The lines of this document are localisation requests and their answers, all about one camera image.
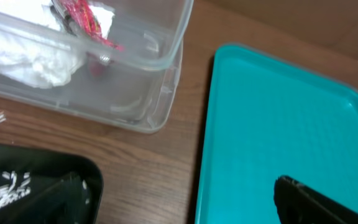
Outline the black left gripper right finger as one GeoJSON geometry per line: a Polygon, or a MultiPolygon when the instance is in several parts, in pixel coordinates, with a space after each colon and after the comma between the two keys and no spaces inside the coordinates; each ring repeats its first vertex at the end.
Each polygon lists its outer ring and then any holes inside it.
{"type": "Polygon", "coordinates": [[[273,200],[282,224],[358,224],[358,213],[287,175],[275,181],[273,200]]]}

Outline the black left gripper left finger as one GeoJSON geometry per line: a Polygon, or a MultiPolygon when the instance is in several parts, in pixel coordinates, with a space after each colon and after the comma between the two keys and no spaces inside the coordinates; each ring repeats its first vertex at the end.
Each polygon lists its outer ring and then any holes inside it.
{"type": "Polygon", "coordinates": [[[89,191],[81,177],[70,172],[4,212],[1,223],[86,223],[89,191]]]}

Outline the red snack wrapper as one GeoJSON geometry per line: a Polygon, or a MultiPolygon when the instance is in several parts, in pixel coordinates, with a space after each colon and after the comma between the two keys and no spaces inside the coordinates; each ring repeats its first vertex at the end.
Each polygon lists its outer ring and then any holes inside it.
{"type": "Polygon", "coordinates": [[[94,40],[118,51],[124,50],[123,46],[103,37],[101,25],[88,1],[52,0],[51,11],[70,34],[82,39],[94,40]]]}

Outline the clear plastic waste bin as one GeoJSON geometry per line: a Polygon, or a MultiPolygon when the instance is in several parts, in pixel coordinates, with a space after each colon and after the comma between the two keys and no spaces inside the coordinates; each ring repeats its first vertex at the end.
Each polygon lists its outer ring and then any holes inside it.
{"type": "Polygon", "coordinates": [[[0,12],[0,32],[51,50],[81,52],[69,83],[34,88],[0,74],[0,97],[137,132],[167,121],[181,74],[192,0],[85,0],[114,9],[107,39],[118,51],[0,12]]]}

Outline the black plastic tray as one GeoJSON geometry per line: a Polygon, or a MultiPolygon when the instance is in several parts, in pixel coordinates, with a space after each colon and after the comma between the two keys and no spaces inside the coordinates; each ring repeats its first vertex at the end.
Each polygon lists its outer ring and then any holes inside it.
{"type": "Polygon", "coordinates": [[[74,154],[0,144],[0,171],[30,172],[31,176],[31,193],[0,208],[0,223],[5,211],[70,172],[77,173],[83,181],[83,187],[89,191],[89,218],[86,223],[96,223],[103,193],[103,176],[93,161],[74,154]]]}

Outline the pile of white rice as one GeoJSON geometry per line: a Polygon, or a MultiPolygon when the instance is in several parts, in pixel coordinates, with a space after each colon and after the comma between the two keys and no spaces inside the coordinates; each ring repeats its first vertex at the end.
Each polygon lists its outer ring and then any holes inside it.
{"type": "Polygon", "coordinates": [[[30,172],[0,171],[0,208],[28,196],[30,183],[30,172]]]}

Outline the teal plastic serving tray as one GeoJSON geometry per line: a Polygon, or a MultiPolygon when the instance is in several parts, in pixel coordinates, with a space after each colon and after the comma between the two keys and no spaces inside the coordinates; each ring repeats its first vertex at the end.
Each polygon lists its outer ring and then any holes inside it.
{"type": "Polygon", "coordinates": [[[214,55],[196,223],[278,223],[281,175],[358,212],[358,91],[223,45],[214,55]]]}

